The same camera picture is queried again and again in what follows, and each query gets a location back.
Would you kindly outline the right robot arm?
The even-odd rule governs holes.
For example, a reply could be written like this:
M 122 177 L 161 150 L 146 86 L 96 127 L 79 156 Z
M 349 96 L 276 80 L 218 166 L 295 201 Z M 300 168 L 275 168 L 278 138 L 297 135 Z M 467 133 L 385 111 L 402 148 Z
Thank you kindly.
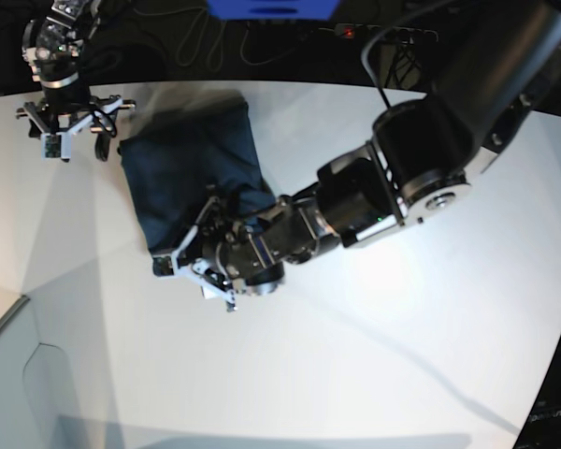
M 43 96 L 24 103 L 16 117 L 28 121 L 28 136 L 40 142 L 45 159 L 69 162 L 73 136 L 89 129 L 95 158 L 106 162 L 118 136 L 118 113 L 136 106 L 117 94 L 93 95 L 83 74 L 82 54 L 101 25 L 100 7 L 99 1 L 55 1 L 24 29 L 22 59 Z

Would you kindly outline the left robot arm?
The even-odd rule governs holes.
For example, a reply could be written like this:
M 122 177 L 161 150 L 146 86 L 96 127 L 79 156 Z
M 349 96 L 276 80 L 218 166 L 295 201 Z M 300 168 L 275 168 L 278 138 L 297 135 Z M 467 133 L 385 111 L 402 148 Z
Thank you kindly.
M 187 277 L 234 311 L 240 295 L 274 292 L 286 264 L 420 225 L 468 194 L 468 165 L 507 149 L 560 78 L 561 1 L 505 1 L 425 97 L 388 107 L 315 183 L 241 216 L 210 194 L 180 242 L 153 255 L 153 272 Z

